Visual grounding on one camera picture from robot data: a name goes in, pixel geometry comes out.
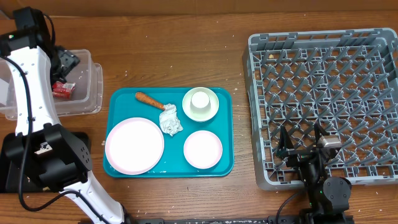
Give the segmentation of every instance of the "red wrapper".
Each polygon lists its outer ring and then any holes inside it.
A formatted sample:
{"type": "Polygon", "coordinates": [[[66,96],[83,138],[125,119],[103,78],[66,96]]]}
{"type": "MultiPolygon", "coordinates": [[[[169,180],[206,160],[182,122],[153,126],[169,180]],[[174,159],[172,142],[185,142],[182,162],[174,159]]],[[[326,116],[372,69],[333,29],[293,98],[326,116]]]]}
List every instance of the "red wrapper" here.
{"type": "Polygon", "coordinates": [[[52,95],[59,98],[70,99],[75,89],[76,83],[60,83],[56,82],[52,85],[52,95]]]}

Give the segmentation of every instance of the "teal tray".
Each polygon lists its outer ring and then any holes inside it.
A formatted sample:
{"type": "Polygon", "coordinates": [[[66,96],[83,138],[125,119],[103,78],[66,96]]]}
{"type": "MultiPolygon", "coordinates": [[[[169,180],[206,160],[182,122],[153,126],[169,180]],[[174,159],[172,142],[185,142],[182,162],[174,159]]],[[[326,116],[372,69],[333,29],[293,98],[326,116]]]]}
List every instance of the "teal tray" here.
{"type": "Polygon", "coordinates": [[[177,107],[177,117],[183,131],[173,137],[164,136],[164,152],[160,161],[150,171],[140,175],[126,175],[116,171],[108,162],[104,153],[104,170],[111,177],[222,177],[228,175],[234,166],[234,139],[231,95],[222,88],[210,88],[220,101],[220,108],[214,118],[198,123],[192,121],[182,110],[182,98],[191,88],[122,88],[113,93],[108,116],[106,137],[121,121],[128,118],[147,118],[159,126],[161,110],[136,100],[135,95],[141,91],[157,101],[171,103],[177,107]],[[210,169],[192,167],[183,154],[183,145],[188,136],[195,131],[206,130],[215,133],[223,144],[223,155],[220,161],[210,169]]]}

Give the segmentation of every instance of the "wooden table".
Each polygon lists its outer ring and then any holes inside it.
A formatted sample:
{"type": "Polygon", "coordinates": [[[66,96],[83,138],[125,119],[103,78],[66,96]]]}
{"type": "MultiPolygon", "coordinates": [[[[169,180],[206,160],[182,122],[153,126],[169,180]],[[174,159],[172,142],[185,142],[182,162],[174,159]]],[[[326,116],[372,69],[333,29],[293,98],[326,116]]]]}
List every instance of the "wooden table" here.
{"type": "MultiPolygon", "coordinates": [[[[398,30],[397,11],[269,13],[218,16],[147,16],[54,19],[57,44],[88,49],[103,67],[103,108],[98,114],[61,118],[72,131],[92,140],[94,173],[106,191],[138,218],[239,218],[275,215],[293,192],[266,192],[254,178],[249,103],[242,54],[251,34],[390,27],[398,30]],[[102,168],[109,99],[122,87],[220,86],[233,97],[235,166],[223,178],[114,179],[102,168]]],[[[1,21],[0,33],[14,30],[1,21]]],[[[0,118],[0,139],[16,123],[0,118]]],[[[26,194],[31,206],[55,194],[26,194]]],[[[296,198],[283,214],[308,206],[296,198]]],[[[356,223],[396,223],[398,188],[355,186],[349,215],[356,223]]],[[[27,212],[17,195],[0,195],[1,223],[76,223],[87,218],[67,198],[41,212],[27,212]]]]}

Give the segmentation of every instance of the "crumpled white paper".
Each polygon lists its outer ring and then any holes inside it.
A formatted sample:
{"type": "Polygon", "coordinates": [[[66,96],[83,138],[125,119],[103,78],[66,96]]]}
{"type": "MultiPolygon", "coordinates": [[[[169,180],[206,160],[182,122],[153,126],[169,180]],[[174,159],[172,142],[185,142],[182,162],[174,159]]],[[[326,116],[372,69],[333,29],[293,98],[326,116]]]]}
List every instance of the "crumpled white paper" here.
{"type": "Polygon", "coordinates": [[[164,133],[173,136],[183,130],[180,120],[177,118],[177,108],[175,105],[167,104],[164,105],[164,109],[159,116],[160,129],[164,133]]]}

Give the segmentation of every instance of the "gray dish rack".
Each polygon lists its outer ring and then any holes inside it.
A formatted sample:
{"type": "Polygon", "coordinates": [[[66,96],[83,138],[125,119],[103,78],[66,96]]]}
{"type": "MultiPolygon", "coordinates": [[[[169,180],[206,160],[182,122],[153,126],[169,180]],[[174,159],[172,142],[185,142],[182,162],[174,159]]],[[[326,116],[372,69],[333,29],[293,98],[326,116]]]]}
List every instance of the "gray dish rack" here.
{"type": "Polygon", "coordinates": [[[398,182],[397,47],[387,28],[250,36],[243,67],[260,188],[303,187],[275,150],[282,125],[295,148],[311,145],[315,122],[343,144],[328,175],[398,182]]]}

